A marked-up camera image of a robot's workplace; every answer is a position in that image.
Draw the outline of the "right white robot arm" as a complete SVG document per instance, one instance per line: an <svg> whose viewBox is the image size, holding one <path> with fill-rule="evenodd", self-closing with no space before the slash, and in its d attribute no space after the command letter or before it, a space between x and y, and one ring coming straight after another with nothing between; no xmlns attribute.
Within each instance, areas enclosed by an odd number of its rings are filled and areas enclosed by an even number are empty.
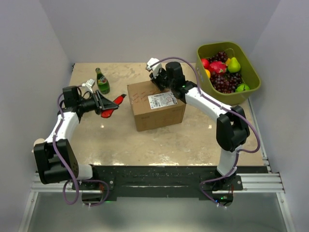
<svg viewBox="0 0 309 232"><path fill-rule="evenodd" d="M232 185L231 176L237 169L237 151L250 135L249 126L244 121L244 110L240 106L226 105L198 89L195 83L185 79L181 64L176 61L163 68L158 59L152 58L146 63L146 70L160 91L171 90L175 98L199 109L216 122L216 140L221 154L215 184L221 190L227 189Z"/></svg>

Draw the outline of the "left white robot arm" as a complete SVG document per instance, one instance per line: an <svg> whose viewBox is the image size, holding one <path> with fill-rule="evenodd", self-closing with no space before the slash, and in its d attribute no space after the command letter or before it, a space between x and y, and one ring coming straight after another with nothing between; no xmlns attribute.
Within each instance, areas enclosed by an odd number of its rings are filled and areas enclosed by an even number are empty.
<svg viewBox="0 0 309 232"><path fill-rule="evenodd" d="M105 98L95 91L87 99L81 96L78 86L65 87L62 94L64 108L59 107L57 122L51 134L44 142L34 146L37 172L43 184L58 183L67 180L83 180L88 189L96 189L100 178L93 173L92 165L78 163L70 140L83 114L116 110L119 104Z"/></svg>

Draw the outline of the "brown cardboard express box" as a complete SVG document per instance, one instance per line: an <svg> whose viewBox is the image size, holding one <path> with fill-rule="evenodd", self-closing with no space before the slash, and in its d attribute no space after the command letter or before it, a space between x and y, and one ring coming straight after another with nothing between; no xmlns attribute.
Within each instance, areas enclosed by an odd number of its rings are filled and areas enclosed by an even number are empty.
<svg viewBox="0 0 309 232"><path fill-rule="evenodd" d="M128 85L127 91L137 131L182 123L186 105L170 90L145 81Z"/></svg>

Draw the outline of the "red black utility knife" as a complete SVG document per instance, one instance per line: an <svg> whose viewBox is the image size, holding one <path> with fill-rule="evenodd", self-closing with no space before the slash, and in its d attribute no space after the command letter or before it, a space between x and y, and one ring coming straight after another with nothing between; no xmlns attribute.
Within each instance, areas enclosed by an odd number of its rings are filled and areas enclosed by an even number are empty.
<svg viewBox="0 0 309 232"><path fill-rule="evenodd" d="M119 108L119 105L123 102L124 98L126 97L126 94L121 94L118 96L114 101L113 105L109 106L107 109L103 110L101 112L102 118L110 118L115 110Z"/></svg>

